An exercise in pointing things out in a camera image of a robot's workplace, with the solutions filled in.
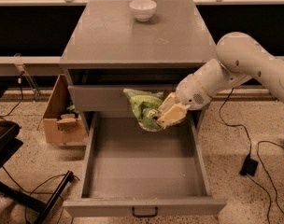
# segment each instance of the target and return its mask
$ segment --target metal stand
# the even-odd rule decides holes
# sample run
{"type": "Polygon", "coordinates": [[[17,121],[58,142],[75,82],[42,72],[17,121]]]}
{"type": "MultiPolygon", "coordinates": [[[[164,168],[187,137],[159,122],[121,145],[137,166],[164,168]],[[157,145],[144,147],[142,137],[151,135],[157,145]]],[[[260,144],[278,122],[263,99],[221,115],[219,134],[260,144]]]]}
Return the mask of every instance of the metal stand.
{"type": "Polygon", "coordinates": [[[34,80],[33,77],[30,76],[28,70],[26,69],[26,66],[24,65],[24,63],[21,60],[21,55],[19,53],[14,55],[15,57],[15,67],[18,69],[18,71],[20,72],[20,76],[23,76],[27,79],[30,88],[32,89],[33,93],[34,93],[34,100],[37,101],[39,96],[40,96],[40,91],[39,88],[36,84],[36,81],[34,80]]]}

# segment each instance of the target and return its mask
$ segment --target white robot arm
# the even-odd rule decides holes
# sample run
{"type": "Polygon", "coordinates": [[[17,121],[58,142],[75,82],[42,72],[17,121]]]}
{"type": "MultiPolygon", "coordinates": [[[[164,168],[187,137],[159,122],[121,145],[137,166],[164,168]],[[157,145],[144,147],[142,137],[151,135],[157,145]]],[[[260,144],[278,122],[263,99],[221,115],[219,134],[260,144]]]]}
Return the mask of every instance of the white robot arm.
{"type": "Polygon", "coordinates": [[[218,42],[216,52],[218,61],[212,59],[185,77],[173,96],[166,99],[167,104],[163,104],[162,116],[158,119],[161,126],[175,123],[185,116],[187,109],[201,109],[218,92],[237,87],[251,78],[284,104],[284,61],[276,59],[243,33],[225,35],[218,42]]]}

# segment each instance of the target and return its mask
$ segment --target gray table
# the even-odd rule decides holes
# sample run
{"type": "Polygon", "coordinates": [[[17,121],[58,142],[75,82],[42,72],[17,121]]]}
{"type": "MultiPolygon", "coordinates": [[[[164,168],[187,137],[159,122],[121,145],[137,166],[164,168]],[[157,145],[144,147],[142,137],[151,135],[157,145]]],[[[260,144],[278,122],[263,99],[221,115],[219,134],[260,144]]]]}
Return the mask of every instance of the gray table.
{"type": "Polygon", "coordinates": [[[91,0],[62,67],[200,66],[215,58],[215,43],[192,0],[157,1],[147,22],[135,20],[131,1],[91,0]]]}

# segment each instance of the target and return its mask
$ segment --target electrical cord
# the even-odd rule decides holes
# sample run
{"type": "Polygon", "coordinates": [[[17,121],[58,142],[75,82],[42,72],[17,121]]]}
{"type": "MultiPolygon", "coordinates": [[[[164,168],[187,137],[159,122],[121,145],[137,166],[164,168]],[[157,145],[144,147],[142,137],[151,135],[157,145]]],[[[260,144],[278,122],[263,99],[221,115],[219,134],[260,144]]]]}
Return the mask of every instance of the electrical cord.
{"type": "MultiPolygon", "coordinates": [[[[231,90],[231,92],[230,92],[229,95],[227,96],[226,100],[225,100],[224,103],[221,105],[221,107],[220,107],[220,109],[219,109],[219,116],[220,116],[221,120],[223,121],[223,123],[224,123],[225,125],[227,125],[227,126],[229,126],[229,127],[243,127],[243,128],[245,129],[246,134],[247,134],[247,137],[248,137],[248,140],[249,140],[249,142],[250,142],[250,149],[249,149],[249,154],[248,154],[248,155],[250,156],[251,150],[252,150],[252,142],[251,142],[251,139],[250,139],[250,137],[249,137],[249,132],[248,132],[246,126],[243,125],[243,124],[234,124],[234,125],[233,125],[233,124],[228,124],[228,123],[223,119],[223,117],[221,116],[221,110],[223,109],[223,107],[225,106],[225,104],[228,102],[228,100],[229,100],[229,98],[230,98],[230,96],[232,95],[233,92],[234,92],[234,89],[231,90]]],[[[270,179],[270,181],[271,181],[271,183],[272,183],[272,186],[273,186],[273,189],[274,189],[274,191],[275,191],[275,194],[276,194],[275,203],[276,203],[277,207],[279,208],[279,210],[281,211],[281,213],[284,215],[284,211],[283,211],[282,207],[279,205],[279,202],[278,202],[278,200],[277,200],[277,196],[278,196],[278,195],[277,195],[277,188],[276,188],[276,186],[275,186],[275,184],[274,184],[274,181],[273,181],[272,177],[270,176],[269,172],[267,171],[267,169],[266,169],[266,167],[265,167],[265,165],[264,165],[264,163],[263,163],[263,160],[262,160],[262,158],[260,157],[260,154],[259,154],[259,149],[260,149],[260,144],[261,144],[261,143],[269,143],[269,144],[272,144],[272,145],[274,145],[274,146],[281,147],[281,148],[283,148],[283,149],[284,149],[284,147],[283,147],[283,146],[280,146],[280,145],[278,145],[278,144],[275,144],[275,143],[273,143],[273,142],[271,142],[271,141],[260,141],[260,142],[258,142],[258,145],[257,145],[257,156],[258,156],[260,162],[262,163],[263,169],[264,169],[265,172],[267,173],[267,175],[268,175],[268,177],[269,177],[269,179],[270,179]]],[[[258,187],[260,187],[261,189],[263,189],[263,190],[267,193],[267,195],[268,195],[268,198],[269,198],[269,206],[268,206],[267,217],[266,217],[266,218],[267,218],[268,223],[270,224],[270,223],[271,223],[271,222],[270,222],[270,211],[271,211],[271,207],[272,207],[272,197],[271,197],[271,194],[269,193],[269,191],[268,191],[266,188],[264,188],[262,185],[260,185],[258,182],[256,182],[256,181],[255,181],[253,178],[251,178],[249,175],[247,175],[247,177],[248,177],[254,184],[256,184],[258,187]]]]}
{"type": "Polygon", "coordinates": [[[250,177],[249,175],[247,175],[247,177],[254,183],[256,184],[258,187],[260,187],[261,189],[263,189],[266,194],[268,195],[268,198],[269,198],[269,206],[267,208],[267,214],[266,214],[266,219],[267,219],[267,222],[269,224],[271,224],[271,221],[270,221],[270,212],[271,212],[271,207],[272,207],[272,197],[271,197],[271,194],[268,192],[267,189],[265,189],[262,185],[260,185],[258,182],[254,181],[254,179],[252,177],[250,177]]]}
{"type": "Polygon", "coordinates": [[[275,186],[275,184],[274,184],[274,181],[273,181],[271,175],[270,175],[269,172],[267,171],[267,169],[266,169],[266,167],[265,167],[265,165],[264,165],[264,163],[263,163],[263,160],[262,160],[262,158],[261,158],[261,156],[260,156],[260,153],[259,153],[261,143],[268,143],[268,144],[271,144],[271,145],[274,145],[274,146],[277,146],[277,147],[281,147],[281,148],[283,148],[283,149],[284,149],[284,147],[283,147],[283,146],[280,146],[280,145],[278,145],[278,144],[275,144],[275,143],[273,143],[273,142],[271,142],[271,141],[260,141],[260,142],[258,142],[258,145],[257,145],[257,156],[258,156],[259,160],[261,161],[262,166],[263,166],[263,169],[265,170],[266,174],[268,175],[268,177],[269,177],[269,179],[270,179],[270,181],[271,181],[271,184],[272,184],[272,186],[273,186],[273,189],[274,189],[274,191],[275,191],[275,203],[277,204],[277,207],[279,208],[279,210],[281,211],[281,213],[284,215],[284,211],[283,211],[282,207],[280,206],[280,204],[279,204],[279,202],[278,202],[278,192],[277,192],[277,188],[276,188],[276,186],[275,186]]]}
{"type": "MultiPolygon", "coordinates": [[[[5,171],[5,173],[9,176],[9,178],[10,178],[23,192],[30,194],[30,196],[31,196],[32,194],[42,194],[42,195],[43,195],[43,194],[48,194],[48,195],[53,195],[53,194],[55,194],[55,192],[36,192],[36,190],[39,189],[42,185],[44,185],[44,184],[50,182],[52,179],[58,178],[58,177],[60,177],[60,176],[65,176],[65,175],[55,175],[55,176],[52,176],[52,177],[50,177],[49,179],[47,179],[46,181],[44,181],[44,182],[42,182],[41,184],[39,184],[34,190],[28,191],[28,190],[24,189],[24,188],[12,177],[12,175],[8,172],[8,170],[4,167],[3,164],[1,164],[1,167],[2,167],[2,169],[5,171]]],[[[60,221],[60,219],[61,219],[61,217],[62,217],[63,211],[64,211],[64,209],[62,208],[62,211],[61,211],[61,214],[60,214],[59,219],[58,219],[58,221],[57,221],[57,224],[59,223],[59,221],[60,221]]],[[[27,220],[27,213],[26,213],[26,212],[27,212],[27,207],[25,206],[25,208],[24,208],[25,223],[26,223],[26,224],[30,224],[30,222],[27,220]]]]}
{"type": "Polygon", "coordinates": [[[19,104],[23,101],[23,92],[22,92],[22,75],[24,74],[24,72],[20,73],[20,76],[18,78],[18,83],[20,84],[20,91],[21,91],[21,99],[19,100],[19,102],[4,116],[0,116],[0,119],[5,120],[4,117],[8,117],[13,110],[16,109],[17,106],[19,106],[19,104]]]}
{"type": "Polygon", "coordinates": [[[223,109],[223,107],[225,106],[225,104],[228,102],[230,96],[233,94],[234,92],[234,88],[232,88],[231,92],[228,94],[226,100],[224,101],[224,103],[221,105],[220,109],[219,109],[219,116],[220,116],[220,119],[222,120],[222,122],[226,125],[226,126],[229,126],[229,127],[233,127],[233,128],[236,128],[236,127],[243,127],[245,132],[246,132],[246,135],[247,135],[247,138],[249,140],[249,143],[250,143],[250,147],[249,147],[249,155],[251,155],[251,152],[252,152],[252,142],[251,142],[251,139],[250,139],[250,136],[249,136],[249,132],[248,132],[248,129],[246,128],[245,125],[243,124],[229,124],[227,123],[224,118],[222,117],[221,115],[221,110],[223,109]]]}

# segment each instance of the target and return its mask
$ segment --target terrazzo floor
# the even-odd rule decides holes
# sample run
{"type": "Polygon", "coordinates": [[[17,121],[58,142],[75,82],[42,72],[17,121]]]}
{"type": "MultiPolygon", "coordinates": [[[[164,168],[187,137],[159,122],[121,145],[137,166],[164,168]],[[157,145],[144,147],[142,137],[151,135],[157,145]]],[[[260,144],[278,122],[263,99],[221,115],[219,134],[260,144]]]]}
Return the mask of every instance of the terrazzo floor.
{"type": "MultiPolygon", "coordinates": [[[[0,115],[6,114],[18,101],[0,101],[0,115]]],[[[266,214],[269,199],[266,192],[256,186],[239,171],[249,153],[249,141],[243,128],[232,128],[222,124],[219,109],[222,100],[214,100],[206,111],[199,132],[207,177],[213,198],[228,200],[227,205],[215,216],[205,217],[77,217],[63,210],[59,200],[48,215],[45,223],[60,224],[155,224],[155,223],[197,223],[197,224],[257,224],[268,223],[266,214]]],[[[5,167],[24,189],[33,190],[51,176],[65,174],[71,170],[79,177],[83,168],[85,147],[47,144],[41,122],[47,105],[46,100],[33,103],[25,100],[7,117],[22,126],[19,138],[23,146],[6,163],[5,167]]],[[[222,109],[223,118],[231,124],[244,124],[252,141],[252,159],[258,161],[257,144],[268,140],[284,146],[284,105],[275,101],[229,101],[222,109]]],[[[260,155],[265,167],[277,187],[277,200],[284,210],[284,151],[268,143],[260,145],[260,155]]],[[[13,185],[10,178],[0,170],[0,180],[13,185]]],[[[264,186],[271,194],[272,206],[270,223],[284,224],[284,215],[275,204],[275,191],[271,186],[262,164],[259,162],[253,180],[264,186]]],[[[44,185],[39,191],[52,192],[59,179],[44,185]]],[[[67,186],[62,195],[65,200],[79,196],[80,183],[75,179],[67,186]]],[[[34,195],[45,200],[48,195],[34,195]]],[[[33,223],[36,213],[27,210],[27,218],[33,223]]],[[[24,207],[12,204],[0,216],[0,224],[25,223],[24,207]]]]}

